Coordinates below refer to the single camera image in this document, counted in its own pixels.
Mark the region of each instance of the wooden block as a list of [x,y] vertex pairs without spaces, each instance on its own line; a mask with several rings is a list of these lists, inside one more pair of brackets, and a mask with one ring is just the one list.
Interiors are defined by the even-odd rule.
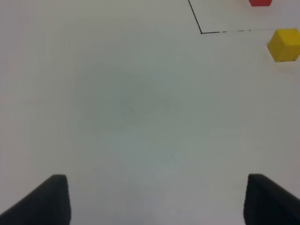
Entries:
[[249,0],[251,6],[270,6],[272,0]]
[[300,55],[300,33],[297,29],[276,30],[268,49],[275,62],[295,61]]

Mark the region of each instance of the white surface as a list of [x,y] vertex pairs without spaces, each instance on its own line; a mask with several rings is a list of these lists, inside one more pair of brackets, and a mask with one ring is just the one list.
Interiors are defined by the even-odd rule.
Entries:
[[54,173],[73,225],[241,225],[249,173],[300,196],[272,31],[200,35],[186,0],[0,6],[0,211]]
[[203,32],[298,28],[300,1],[273,0],[252,7],[248,0],[190,0]]

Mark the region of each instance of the red cube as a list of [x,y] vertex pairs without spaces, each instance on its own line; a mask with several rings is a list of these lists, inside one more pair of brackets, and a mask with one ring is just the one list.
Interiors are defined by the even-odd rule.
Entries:
[[270,6],[272,0],[249,0],[251,6]]

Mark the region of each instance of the yellow cube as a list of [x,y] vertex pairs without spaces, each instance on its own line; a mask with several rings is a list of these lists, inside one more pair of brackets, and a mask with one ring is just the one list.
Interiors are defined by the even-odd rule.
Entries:
[[295,61],[300,55],[300,33],[297,29],[276,30],[268,49],[275,62]]

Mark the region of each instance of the black line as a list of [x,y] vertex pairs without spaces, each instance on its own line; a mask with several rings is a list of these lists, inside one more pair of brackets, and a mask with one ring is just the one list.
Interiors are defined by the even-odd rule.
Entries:
[[196,22],[197,22],[197,24],[198,24],[200,33],[203,34],[203,32],[202,32],[202,30],[201,30],[201,27],[200,27],[200,25],[199,25],[199,23],[198,23],[197,17],[196,17],[196,15],[195,15],[195,12],[194,12],[194,10],[193,10],[192,4],[191,4],[191,2],[190,2],[189,0],[188,0],[188,3],[189,3],[189,6],[191,7],[191,10],[192,10],[193,14],[194,14],[194,17],[195,17],[195,20],[196,20]]
[[245,32],[245,31],[255,31],[255,30],[256,31],[260,31],[260,30],[275,30],[275,29],[251,29],[251,30],[228,30],[228,31],[225,30],[225,31],[202,32],[202,29],[201,29],[200,24],[199,24],[199,22],[197,20],[196,14],[194,12],[194,9],[192,7],[192,4],[191,4],[190,0],[188,0],[188,3],[189,3],[189,6],[191,7],[191,10],[193,12],[193,15],[195,17],[196,23],[198,25],[198,28],[199,28],[201,34],[233,33],[233,32]]
[[220,33],[220,31],[214,31],[214,32],[203,32],[202,34],[217,34]]

